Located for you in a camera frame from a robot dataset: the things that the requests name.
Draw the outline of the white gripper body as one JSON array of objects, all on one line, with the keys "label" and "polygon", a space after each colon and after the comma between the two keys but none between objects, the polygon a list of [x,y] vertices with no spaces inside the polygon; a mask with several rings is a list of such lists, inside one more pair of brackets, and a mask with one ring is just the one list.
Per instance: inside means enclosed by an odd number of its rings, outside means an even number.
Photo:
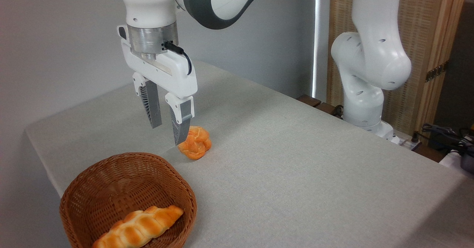
[{"label": "white gripper body", "polygon": [[119,25],[124,58],[135,72],[156,83],[174,96],[184,99],[197,93],[197,79],[193,63],[184,55],[171,50],[149,56],[134,51],[126,25]]}]

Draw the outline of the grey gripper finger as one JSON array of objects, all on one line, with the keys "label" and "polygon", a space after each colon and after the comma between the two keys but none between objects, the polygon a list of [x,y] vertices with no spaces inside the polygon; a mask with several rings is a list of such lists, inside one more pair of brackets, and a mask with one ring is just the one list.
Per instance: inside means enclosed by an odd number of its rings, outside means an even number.
[{"label": "grey gripper finger", "polygon": [[193,96],[181,99],[172,93],[167,93],[165,100],[170,106],[174,141],[179,145],[187,139],[191,119],[195,116],[194,99]]},{"label": "grey gripper finger", "polygon": [[138,72],[133,74],[133,81],[136,95],[141,98],[151,127],[159,127],[162,121],[157,85]]}]

